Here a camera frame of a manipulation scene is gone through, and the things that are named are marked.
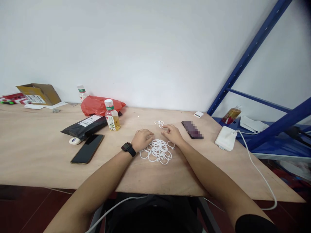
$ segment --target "pile of white rings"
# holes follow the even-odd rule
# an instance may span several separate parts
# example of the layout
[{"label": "pile of white rings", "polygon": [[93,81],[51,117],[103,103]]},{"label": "pile of white rings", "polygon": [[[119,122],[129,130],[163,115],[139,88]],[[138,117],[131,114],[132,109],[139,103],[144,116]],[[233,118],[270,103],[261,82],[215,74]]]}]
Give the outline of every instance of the pile of white rings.
[{"label": "pile of white rings", "polygon": [[[160,126],[160,124],[163,126],[164,123],[163,121],[155,121],[155,124],[159,125],[160,128],[162,128]],[[168,143],[171,141],[168,141],[167,143],[163,140],[160,139],[154,139],[152,140],[152,142],[147,146],[147,149],[143,149],[139,152],[140,157],[142,159],[148,159],[150,162],[160,162],[163,165],[168,164],[168,162],[172,159],[172,154],[171,152],[169,152],[167,147],[170,147],[172,150],[175,149],[175,144],[173,147],[171,147]],[[146,151],[148,153],[147,157],[143,157],[142,156],[142,151]],[[150,159],[150,155],[154,156],[155,159],[151,160]]]}]

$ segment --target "blue metal shelf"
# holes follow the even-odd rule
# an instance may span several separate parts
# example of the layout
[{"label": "blue metal shelf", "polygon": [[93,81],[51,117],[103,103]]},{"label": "blue metal shelf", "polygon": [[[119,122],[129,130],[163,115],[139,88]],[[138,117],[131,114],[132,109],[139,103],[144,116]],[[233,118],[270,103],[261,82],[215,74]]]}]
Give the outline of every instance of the blue metal shelf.
[{"label": "blue metal shelf", "polygon": [[[308,147],[303,144],[300,145],[300,142],[297,142],[296,140],[290,138],[282,132],[284,130],[287,130],[289,127],[293,126],[297,122],[301,121],[302,119],[306,118],[307,116],[311,115],[311,97],[296,108],[289,109],[287,107],[280,106],[278,104],[232,89],[234,83],[236,82],[242,71],[245,69],[251,58],[254,56],[260,45],[263,43],[267,35],[270,33],[274,25],[280,19],[280,17],[291,2],[292,0],[278,0],[278,2],[275,4],[269,16],[262,24],[258,33],[252,40],[251,44],[246,49],[241,60],[238,62],[237,66],[235,67],[228,80],[220,90],[219,94],[215,98],[214,102],[208,109],[207,114],[212,116],[212,114],[215,112],[216,108],[220,105],[228,92],[241,95],[245,98],[286,112],[287,114],[275,123],[270,122],[268,124],[270,126],[260,134],[245,136],[245,139],[247,139],[248,148],[252,153],[256,153],[257,151],[271,153],[273,151],[273,153],[278,153],[279,155],[283,154],[286,156],[288,155],[296,157],[298,155],[298,157],[301,158],[309,158],[311,157],[311,150]],[[301,129],[304,132],[308,132],[311,130],[311,127],[304,126],[301,127]]]}]

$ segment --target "person's left hand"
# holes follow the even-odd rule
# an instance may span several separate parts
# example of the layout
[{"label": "person's left hand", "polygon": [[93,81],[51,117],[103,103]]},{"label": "person's left hand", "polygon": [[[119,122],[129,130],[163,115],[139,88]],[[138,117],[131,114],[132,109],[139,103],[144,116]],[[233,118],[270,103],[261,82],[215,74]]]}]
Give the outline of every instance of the person's left hand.
[{"label": "person's left hand", "polygon": [[148,138],[149,135],[154,135],[154,133],[150,132],[147,129],[141,129],[136,131],[136,134],[131,142],[132,147],[136,152],[145,149],[155,138],[155,137]]}]

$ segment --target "white paper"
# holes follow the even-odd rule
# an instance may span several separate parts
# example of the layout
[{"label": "white paper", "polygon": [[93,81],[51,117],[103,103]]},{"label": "white paper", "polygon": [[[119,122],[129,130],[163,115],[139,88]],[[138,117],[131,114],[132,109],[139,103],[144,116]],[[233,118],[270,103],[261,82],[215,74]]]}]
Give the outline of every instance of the white paper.
[{"label": "white paper", "polygon": [[66,105],[67,103],[66,102],[59,102],[58,104],[55,104],[55,105],[52,105],[52,106],[45,106],[49,109],[54,109],[54,108],[57,108],[57,107],[60,107],[60,106],[63,106],[63,105]]},{"label": "white paper", "polygon": [[45,107],[45,105],[25,104],[25,108],[31,108],[31,109],[41,109],[44,107]]},{"label": "white paper", "polygon": [[262,123],[261,121],[254,121],[252,119],[249,119],[247,116],[241,116],[240,125],[248,130],[249,128],[253,129],[252,132],[261,132],[269,127],[269,125]]},{"label": "white paper", "polygon": [[91,117],[85,119],[84,121],[81,121],[81,122],[79,123],[79,125],[82,125],[82,126],[86,127],[86,126],[92,124],[94,121],[98,120],[98,119],[101,118],[101,117],[103,117],[103,116],[93,115],[93,116],[91,116]]}]

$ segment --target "white label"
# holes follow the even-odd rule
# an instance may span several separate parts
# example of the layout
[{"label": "white label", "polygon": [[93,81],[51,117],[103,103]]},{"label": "white label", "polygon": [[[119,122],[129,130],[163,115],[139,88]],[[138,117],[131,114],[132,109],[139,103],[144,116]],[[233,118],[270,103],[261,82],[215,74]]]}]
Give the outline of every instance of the white label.
[{"label": "white label", "polygon": [[99,116],[99,115],[91,116],[91,117],[85,119],[84,121],[81,121],[79,123],[79,125],[82,125],[82,126],[86,127],[86,126],[92,124],[94,121],[98,120],[101,117],[103,117],[103,116]]},{"label": "white label", "polygon": [[86,98],[86,96],[80,96],[81,103]]},{"label": "white label", "polygon": [[106,120],[107,120],[109,129],[112,131],[116,131],[116,126],[114,124],[113,116],[106,116]]},{"label": "white label", "polygon": [[25,95],[25,96],[31,103],[46,104],[46,102],[39,95]]}]

